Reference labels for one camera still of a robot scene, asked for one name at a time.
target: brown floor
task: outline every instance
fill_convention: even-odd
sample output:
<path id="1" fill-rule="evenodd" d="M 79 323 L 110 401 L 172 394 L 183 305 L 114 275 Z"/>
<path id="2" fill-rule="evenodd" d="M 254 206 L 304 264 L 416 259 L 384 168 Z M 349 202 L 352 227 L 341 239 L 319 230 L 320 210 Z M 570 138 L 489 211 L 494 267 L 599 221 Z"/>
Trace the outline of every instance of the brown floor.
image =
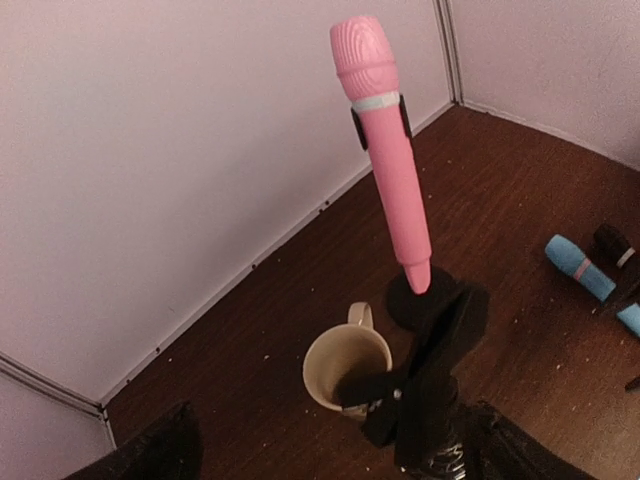
<path id="1" fill-rule="evenodd" d="M 640 173 L 580 147 L 456 107 L 415 139 L 434 263 L 492 295 L 484 342 L 458 368 L 554 452 L 602 480 L 640 473 L 640 345 L 546 260 L 562 233 L 583 247 L 608 220 L 640 244 Z M 371 175 L 245 281 L 110 404 L 118 442 L 190 399 L 202 479 L 401 479 L 392 451 L 323 410 L 301 381 L 304 353 L 349 304 L 370 302 L 396 359 L 410 335 L 383 309 L 399 272 Z"/>

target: black clip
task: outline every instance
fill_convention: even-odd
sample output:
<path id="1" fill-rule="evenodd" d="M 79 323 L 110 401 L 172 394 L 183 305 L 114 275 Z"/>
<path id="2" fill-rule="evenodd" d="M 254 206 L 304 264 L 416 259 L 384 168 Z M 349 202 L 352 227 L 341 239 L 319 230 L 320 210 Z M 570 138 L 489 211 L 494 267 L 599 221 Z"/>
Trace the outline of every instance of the black clip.
<path id="1" fill-rule="evenodd" d="M 396 465 L 418 468 L 446 442 L 451 416 L 443 409 L 457 400 L 451 370 L 483 337 L 488 303 L 481 286 L 457 285 L 434 315 L 422 319 L 401 366 L 338 387 L 343 408 L 369 405 L 362 432 L 377 447 L 395 442 Z"/>

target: beige mug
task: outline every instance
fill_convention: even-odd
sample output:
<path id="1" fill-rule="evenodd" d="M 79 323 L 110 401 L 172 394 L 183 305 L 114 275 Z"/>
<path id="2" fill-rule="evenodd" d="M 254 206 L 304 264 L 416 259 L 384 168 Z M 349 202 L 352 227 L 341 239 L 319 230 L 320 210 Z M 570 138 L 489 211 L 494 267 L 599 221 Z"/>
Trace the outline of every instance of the beige mug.
<path id="1" fill-rule="evenodd" d="M 311 344 L 302 364 L 302 379 L 309 395 L 323 407 L 364 420 L 368 405 L 343 410 L 338 385 L 392 367 L 389 345 L 373 329 L 371 307 L 357 302 L 349 308 L 347 323 L 330 328 Z"/>

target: white wall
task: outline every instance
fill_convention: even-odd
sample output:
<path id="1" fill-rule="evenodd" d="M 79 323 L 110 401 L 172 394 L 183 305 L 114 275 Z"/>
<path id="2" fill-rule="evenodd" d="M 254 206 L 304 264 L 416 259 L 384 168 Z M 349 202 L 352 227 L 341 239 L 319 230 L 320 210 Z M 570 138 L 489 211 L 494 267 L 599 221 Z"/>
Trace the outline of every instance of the white wall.
<path id="1" fill-rule="evenodd" d="M 419 124 L 430 0 L 3 2 L 0 351 L 100 399 L 361 172 L 329 27 L 362 13 Z"/>
<path id="2" fill-rule="evenodd" d="M 452 4 L 466 104 L 640 168 L 636 1 Z"/>
<path id="3" fill-rule="evenodd" d="M 111 450 L 100 420 L 0 375 L 0 478 L 58 480 Z"/>

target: black object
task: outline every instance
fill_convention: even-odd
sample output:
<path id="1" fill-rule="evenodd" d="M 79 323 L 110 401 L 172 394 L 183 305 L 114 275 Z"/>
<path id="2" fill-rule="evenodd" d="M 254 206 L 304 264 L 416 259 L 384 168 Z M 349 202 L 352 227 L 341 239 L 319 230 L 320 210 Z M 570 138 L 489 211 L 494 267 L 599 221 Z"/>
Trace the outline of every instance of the black object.
<path id="1" fill-rule="evenodd" d="M 635 393 L 640 391 L 640 376 L 634 378 L 624 386 L 624 391 L 627 393 Z"/>
<path id="2" fill-rule="evenodd" d="M 634 297 L 640 288 L 640 257 L 624 234 L 612 225 L 600 225 L 593 238 L 607 258 L 623 269 L 616 288 L 607 297 L 600 311 L 618 312 L 636 303 Z"/>
<path id="3" fill-rule="evenodd" d="M 402 276 L 389 288 L 389 313 L 416 331 L 405 363 L 338 387 L 343 408 L 369 405 L 366 438 L 395 443 L 396 466 L 420 480 L 593 480 L 491 405 L 461 404 L 451 370 L 484 335 L 489 294 L 439 269 L 432 278 L 431 298 Z"/>
<path id="4" fill-rule="evenodd" d="M 411 139 L 411 124 L 409 123 L 409 114 L 407 114 L 407 106 L 404 103 L 404 95 L 400 95 L 400 116 L 402 117 L 402 127 L 404 129 L 404 134 L 407 138 Z M 362 126 L 362 122 L 360 121 L 360 117 L 358 116 L 358 112 L 356 112 L 353 108 L 351 109 L 351 118 L 353 118 L 353 124 L 356 127 L 356 132 L 358 132 L 358 139 L 360 140 L 360 145 L 362 149 L 366 152 L 369 148 L 369 142 L 367 141 L 367 136 L 364 133 L 364 127 Z"/>
<path id="5" fill-rule="evenodd" d="M 457 402 L 451 370 L 480 341 L 489 294 L 479 285 L 459 284 L 420 324 L 407 360 L 398 368 L 338 387 L 343 408 L 369 404 L 364 435 L 377 447 L 395 442 L 395 463 L 420 468 L 446 443 L 449 412 Z"/>
<path id="6" fill-rule="evenodd" d="M 461 450 L 468 461 L 465 463 L 466 477 L 459 478 L 595 480 L 591 475 L 555 456 L 488 403 L 480 402 L 478 405 L 463 407 L 461 420 L 464 424 Z"/>
<path id="7" fill-rule="evenodd" d="M 369 148 L 369 142 L 367 142 L 367 136 L 364 134 L 364 127 L 362 126 L 362 122 L 360 121 L 360 117 L 358 116 L 358 112 L 356 112 L 353 108 L 351 109 L 351 118 L 353 118 L 353 124 L 356 126 L 356 132 L 358 132 L 358 139 L 360 140 L 360 145 L 362 149 L 366 152 Z"/>
<path id="8" fill-rule="evenodd" d="M 407 105 L 404 103 L 404 95 L 400 95 L 400 115 L 402 116 L 402 126 L 404 134 L 411 140 L 411 123 L 409 123 L 409 114 L 407 113 Z"/>
<path id="9" fill-rule="evenodd" d="M 426 293 L 416 295 L 404 273 L 397 275 L 387 289 L 387 312 L 402 328 L 415 332 L 420 323 L 433 318 L 457 287 L 456 280 L 445 270 L 431 265 L 431 284 Z"/>
<path id="10" fill-rule="evenodd" d="M 191 406 L 183 403 L 65 480 L 197 480 L 202 453 L 198 421 Z"/>

